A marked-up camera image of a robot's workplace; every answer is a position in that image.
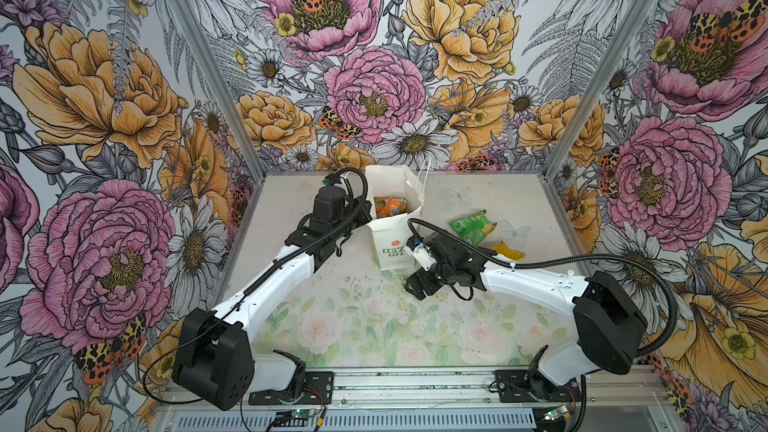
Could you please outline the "orange snack bag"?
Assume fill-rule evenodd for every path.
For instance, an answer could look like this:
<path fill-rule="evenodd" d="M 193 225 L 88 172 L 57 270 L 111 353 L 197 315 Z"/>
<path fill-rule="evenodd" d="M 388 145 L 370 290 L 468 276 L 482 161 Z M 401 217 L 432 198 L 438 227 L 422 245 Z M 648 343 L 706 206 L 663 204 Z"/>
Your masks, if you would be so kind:
<path fill-rule="evenodd" d="M 374 207 L 377 219 L 390 218 L 406 214 L 410 208 L 410 202 L 405 197 L 377 196 L 374 198 Z"/>

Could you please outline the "green snack bag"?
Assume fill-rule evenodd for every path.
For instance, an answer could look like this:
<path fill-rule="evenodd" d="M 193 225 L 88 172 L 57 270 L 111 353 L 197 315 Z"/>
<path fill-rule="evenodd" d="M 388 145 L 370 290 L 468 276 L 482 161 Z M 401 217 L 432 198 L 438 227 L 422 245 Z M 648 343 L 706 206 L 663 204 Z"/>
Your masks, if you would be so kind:
<path fill-rule="evenodd" d="M 472 246 L 480 245 L 496 228 L 485 210 L 455 219 L 449 223 L 451 230 L 463 241 Z"/>

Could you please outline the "white paper bag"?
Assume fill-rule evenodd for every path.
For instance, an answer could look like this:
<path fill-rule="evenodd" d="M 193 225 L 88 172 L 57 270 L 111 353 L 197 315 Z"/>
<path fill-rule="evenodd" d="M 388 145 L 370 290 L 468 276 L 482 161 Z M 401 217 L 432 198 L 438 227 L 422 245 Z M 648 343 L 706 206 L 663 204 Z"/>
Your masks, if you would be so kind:
<path fill-rule="evenodd" d="M 372 235 L 374 257 L 382 271 L 414 265 L 412 256 L 406 251 L 406 243 L 412 235 L 407 221 L 421 216 L 426 180 L 431 169 L 431 159 L 418 166 L 416 172 L 406 165 L 370 165 L 365 169 L 367 198 L 372 205 L 372 221 L 368 228 Z M 405 197 L 410 202 L 409 211 L 395 217 L 377 219 L 374 207 L 374 198 L 377 196 Z"/>

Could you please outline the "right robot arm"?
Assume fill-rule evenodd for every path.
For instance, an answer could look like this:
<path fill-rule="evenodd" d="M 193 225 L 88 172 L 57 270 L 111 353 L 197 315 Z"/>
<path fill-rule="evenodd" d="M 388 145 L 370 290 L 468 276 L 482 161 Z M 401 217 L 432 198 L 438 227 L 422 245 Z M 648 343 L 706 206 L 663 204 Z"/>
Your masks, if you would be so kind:
<path fill-rule="evenodd" d="M 501 390 L 533 401 L 554 401 L 581 375 L 630 372 L 647 321 L 611 275 L 596 272 L 584 277 L 516 264 L 439 232 L 425 239 L 410 238 L 406 250 L 419 267 L 405 288 L 419 300 L 444 286 L 462 286 L 524 299 L 574 323 L 576 338 L 542 347 L 525 372 L 499 380 Z"/>

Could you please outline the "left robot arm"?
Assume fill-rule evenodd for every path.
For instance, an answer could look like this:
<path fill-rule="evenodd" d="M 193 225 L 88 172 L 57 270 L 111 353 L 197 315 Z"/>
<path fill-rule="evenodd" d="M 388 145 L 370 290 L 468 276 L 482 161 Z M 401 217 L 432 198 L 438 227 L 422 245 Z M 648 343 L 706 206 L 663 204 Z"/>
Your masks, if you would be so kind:
<path fill-rule="evenodd" d="M 213 309 L 195 309 L 184 319 L 173 382 L 221 410 L 261 393 L 298 399 L 306 387 L 305 362 L 283 351 L 257 354 L 251 344 L 286 297 L 370 220 L 366 194 L 327 182 L 262 272 Z"/>

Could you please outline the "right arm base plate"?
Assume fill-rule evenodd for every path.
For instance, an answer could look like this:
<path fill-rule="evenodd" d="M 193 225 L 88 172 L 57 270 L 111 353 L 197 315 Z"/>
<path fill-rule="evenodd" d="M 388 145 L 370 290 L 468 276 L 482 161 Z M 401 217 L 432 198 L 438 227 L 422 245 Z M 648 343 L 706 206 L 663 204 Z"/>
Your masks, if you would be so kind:
<path fill-rule="evenodd" d="M 575 379 L 558 386 L 537 372 L 523 369 L 496 370 L 490 389 L 496 391 L 501 403 L 576 403 L 582 398 Z"/>

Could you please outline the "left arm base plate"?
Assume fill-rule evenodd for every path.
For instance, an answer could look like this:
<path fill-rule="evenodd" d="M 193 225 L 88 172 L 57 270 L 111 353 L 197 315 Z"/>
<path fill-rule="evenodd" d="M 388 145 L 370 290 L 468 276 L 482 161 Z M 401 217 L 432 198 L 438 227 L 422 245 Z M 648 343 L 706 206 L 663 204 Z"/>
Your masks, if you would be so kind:
<path fill-rule="evenodd" d="M 284 390 L 251 392 L 247 403 L 251 406 L 330 405 L 334 380 L 333 372 L 303 372 Z"/>

